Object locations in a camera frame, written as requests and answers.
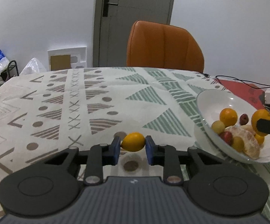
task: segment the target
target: white wall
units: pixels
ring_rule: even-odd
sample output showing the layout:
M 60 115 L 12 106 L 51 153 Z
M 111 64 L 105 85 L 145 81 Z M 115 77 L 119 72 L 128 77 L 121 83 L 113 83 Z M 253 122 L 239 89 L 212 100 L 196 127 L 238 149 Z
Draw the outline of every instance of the white wall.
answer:
M 87 46 L 92 65 L 95 0 L 0 0 L 0 49 L 20 70 L 49 49 Z
M 174 0 L 171 24 L 199 43 L 205 73 L 270 84 L 270 0 Z

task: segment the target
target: lemon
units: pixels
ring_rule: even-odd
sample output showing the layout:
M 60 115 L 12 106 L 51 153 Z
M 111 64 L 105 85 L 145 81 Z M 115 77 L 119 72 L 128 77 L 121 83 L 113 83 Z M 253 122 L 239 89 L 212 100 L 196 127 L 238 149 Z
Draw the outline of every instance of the lemon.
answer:
M 231 108 L 225 108 L 220 113 L 220 121 L 222 121 L 225 127 L 235 125 L 238 121 L 238 114 Z
M 128 134 L 121 143 L 121 147 L 129 152 L 138 152 L 145 146 L 145 138 L 139 132 Z
M 258 134 L 260 136 L 266 136 L 267 135 L 266 133 L 258 131 L 258 129 L 256 127 L 257 121 L 259 119 L 270 120 L 270 113 L 265 109 L 257 110 L 257 111 L 255 111 L 255 113 L 252 115 L 252 118 L 251 118 L 251 125 L 252 125 L 252 128 L 254 129 L 254 131 L 256 132 L 256 134 Z

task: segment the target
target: white bowl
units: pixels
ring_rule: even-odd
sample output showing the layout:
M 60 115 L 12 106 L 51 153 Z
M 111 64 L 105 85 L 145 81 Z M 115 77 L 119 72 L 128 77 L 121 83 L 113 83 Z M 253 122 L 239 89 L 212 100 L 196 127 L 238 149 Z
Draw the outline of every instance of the white bowl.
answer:
M 207 135 L 212 142 L 220 148 L 225 154 L 231 158 L 244 163 L 268 163 L 270 162 L 270 135 L 267 135 L 264 140 L 264 147 L 260 150 L 260 155 L 257 160 L 253 160 L 244 153 L 239 153 L 231 146 L 226 144 L 212 129 L 211 125 L 214 121 L 219 120 L 219 115 L 224 108 L 233 108 L 238 118 L 242 114 L 247 114 L 249 123 L 251 117 L 256 111 L 252 105 L 238 96 L 227 91 L 209 89 L 201 92 L 197 96 L 197 108 L 202 118 L 202 124 Z

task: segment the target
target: black cable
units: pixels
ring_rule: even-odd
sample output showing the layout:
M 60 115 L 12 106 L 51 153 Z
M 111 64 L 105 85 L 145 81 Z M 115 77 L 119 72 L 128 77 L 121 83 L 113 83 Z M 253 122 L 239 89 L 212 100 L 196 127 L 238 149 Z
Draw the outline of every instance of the black cable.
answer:
M 236 81 L 240 81 L 240 82 L 242 82 L 242 83 L 244 83 L 244 84 L 246 84 L 246 85 L 248 85 L 249 87 L 252 87 L 252 88 L 254 88 L 254 89 L 265 89 L 265 88 L 270 88 L 270 85 L 268 85 L 268 84 L 262 84 L 262 83 L 258 83 L 258 82 L 254 82 L 254 81 L 248 81 L 248 80 L 241 80 L 241 79 L 238 79 L 238 78 L 236 78 L 236 77 L 231 77 L 231 76 L 217 75 L 215 78 L 217 79 L 218 83 L 220 83 L 220 84 L 222 84 L 222 83 L 220 82 L 220 80 L 219 80 L 218 77 L 228 77 L 228 78 L 232 78 L 232 79 L 235 79 Z M 247 84 L 247 83 L 245 83 L 245 82 L 252 82 L 252 83 L 259 84 L 259 85 L 263 85 L 263 86 L 267 86 L 267 87 L 253 87 L 253 86 L 251 86 L 251 85 L 249 85 L 249 84 Z

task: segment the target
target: brown cardboard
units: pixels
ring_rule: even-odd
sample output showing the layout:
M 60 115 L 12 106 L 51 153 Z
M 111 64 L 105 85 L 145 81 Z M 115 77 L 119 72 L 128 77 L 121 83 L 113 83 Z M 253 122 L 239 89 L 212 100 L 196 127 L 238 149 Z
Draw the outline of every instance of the brown cardboard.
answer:
M 51 71 L 71 69 L 71 55 L 54 55 L 50 57 Z

